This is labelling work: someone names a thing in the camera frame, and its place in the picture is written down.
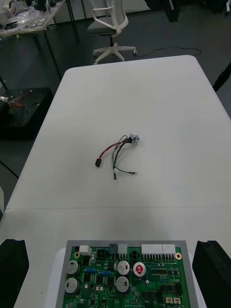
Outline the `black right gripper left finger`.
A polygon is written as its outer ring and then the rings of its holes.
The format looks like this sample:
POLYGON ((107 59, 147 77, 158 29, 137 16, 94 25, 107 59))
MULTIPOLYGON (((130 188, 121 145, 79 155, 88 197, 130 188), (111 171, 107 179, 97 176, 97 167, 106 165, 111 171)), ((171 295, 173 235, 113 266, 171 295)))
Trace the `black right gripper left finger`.
POLYGON ((13 308, 26 274, 29 260, 24 240, 6 239, 0 245, 0 307, 13 308))

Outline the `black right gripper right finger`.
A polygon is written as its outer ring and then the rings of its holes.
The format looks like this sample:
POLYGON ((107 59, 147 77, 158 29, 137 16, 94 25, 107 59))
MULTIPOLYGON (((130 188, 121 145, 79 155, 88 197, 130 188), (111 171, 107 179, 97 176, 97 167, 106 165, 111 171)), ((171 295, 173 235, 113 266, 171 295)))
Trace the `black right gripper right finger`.
POLYGON ((231 258, 217 241, 198 241, 192 269, 208 308, 231 307, 231 258))

